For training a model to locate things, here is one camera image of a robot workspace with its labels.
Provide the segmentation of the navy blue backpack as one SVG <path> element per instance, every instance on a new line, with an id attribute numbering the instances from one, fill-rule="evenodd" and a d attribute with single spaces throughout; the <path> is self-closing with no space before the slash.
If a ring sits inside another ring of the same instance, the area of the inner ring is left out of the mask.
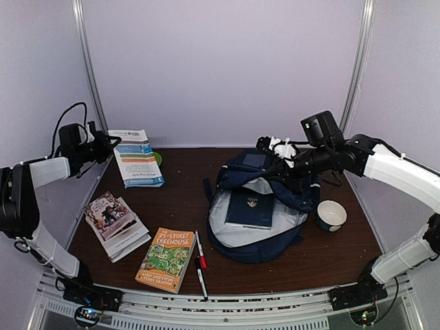
<path id="1" fill-rule="evenodd" d="M 320 202 L 317 175 L 295 177 L 295 147 L 276 147 L 274 153 L 255 148 L 229 159 L 213 186 L 203 179 L 210 204 L 207 236 L 225 257 L 247 264 L 278 258 L 301 243 L 301 229 Z"/>

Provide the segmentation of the illustrated pink cover book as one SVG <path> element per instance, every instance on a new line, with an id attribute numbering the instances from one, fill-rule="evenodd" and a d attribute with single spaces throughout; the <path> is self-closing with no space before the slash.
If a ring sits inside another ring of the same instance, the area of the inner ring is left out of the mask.
<path id="1" fill-rule="evenodd" d="M 110 192 L 105 192 L 82 210 L 87 223 L 103 241 L 135 221 L 135 215 Z"/>

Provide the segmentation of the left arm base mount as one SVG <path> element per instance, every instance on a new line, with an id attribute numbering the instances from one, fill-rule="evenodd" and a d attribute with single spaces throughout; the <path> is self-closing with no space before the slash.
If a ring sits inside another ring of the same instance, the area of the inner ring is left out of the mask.
<path id="1" fill-rule="evenodd" d="M 78 304 L 74 312 L 74 321 L 83 328 L 96 326 L 106 311 L 119 311 L 123 292 L 118 289 L 93 286 L 66 287 L 63 290 L 63 298 L 69 302 Z"/>

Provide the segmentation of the Penguin young readers book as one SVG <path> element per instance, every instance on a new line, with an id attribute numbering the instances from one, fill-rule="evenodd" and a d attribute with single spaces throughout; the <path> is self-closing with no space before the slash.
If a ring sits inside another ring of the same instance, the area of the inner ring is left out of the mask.
<path id="1" fill-rule="evenodd" d="M 108 130 L 121 141 L 113 149 L 125 188 L 160 187 L 164 177 L 144 129 Z"/>

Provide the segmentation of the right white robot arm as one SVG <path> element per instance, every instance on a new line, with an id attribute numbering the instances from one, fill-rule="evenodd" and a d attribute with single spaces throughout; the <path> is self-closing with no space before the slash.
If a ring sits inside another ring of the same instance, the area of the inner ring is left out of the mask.
<path id="1" fill-rule="evenodd" d="M 326 171 L 351 173 L 362 206 L 386 252 L 367 265 L 352 296 L 367 303 L 379 284 L 439 258 L 439 172 L 365 134 L 345 138 L 330 111 L 300 123 L 306 151 L 288 138 L 262 137 L 257 146 L 276 157 L 270 181 L 292 187 L 294 180 Z"/>

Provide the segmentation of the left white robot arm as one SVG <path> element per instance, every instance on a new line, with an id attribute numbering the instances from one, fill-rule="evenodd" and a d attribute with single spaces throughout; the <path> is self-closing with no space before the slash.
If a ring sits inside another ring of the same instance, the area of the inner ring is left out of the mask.
<path id="1" fill-rule="evenodd" d="M 36 190 L 70 177 L 81 178 L 88 163 L 101 164 L 122 139 L 98 131 L 95 122 L 56 130 L 59 146 L 41 159 L 1 169 L 1 231 L 65 278 L 89 277 L 85 264 L 49 233 L 40 219 Z"/>

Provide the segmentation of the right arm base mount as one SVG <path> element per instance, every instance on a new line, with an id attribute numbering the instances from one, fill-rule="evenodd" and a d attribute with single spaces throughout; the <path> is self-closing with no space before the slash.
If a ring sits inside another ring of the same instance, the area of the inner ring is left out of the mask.
<path id="1" fill-rule="evenodd" d="M 334 287 L 328 292 L 334 311 L 349 310 L 351 321 L 360 327 L 374 325 L 379 319 L 377 303 L 388 297 L 383 285 L 361 285 L 359 283 L 345 287 Z"/>

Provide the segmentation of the navy blue notebook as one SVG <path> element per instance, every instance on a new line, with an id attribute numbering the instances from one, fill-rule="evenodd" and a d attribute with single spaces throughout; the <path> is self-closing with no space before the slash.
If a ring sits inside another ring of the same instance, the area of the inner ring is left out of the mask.
<path id="1" fill-rule="evenodd" d="M 273 194 L 263 195 L 247 188 L 231 191 L 226 226 L 269 230 L 272 228 Z"/>

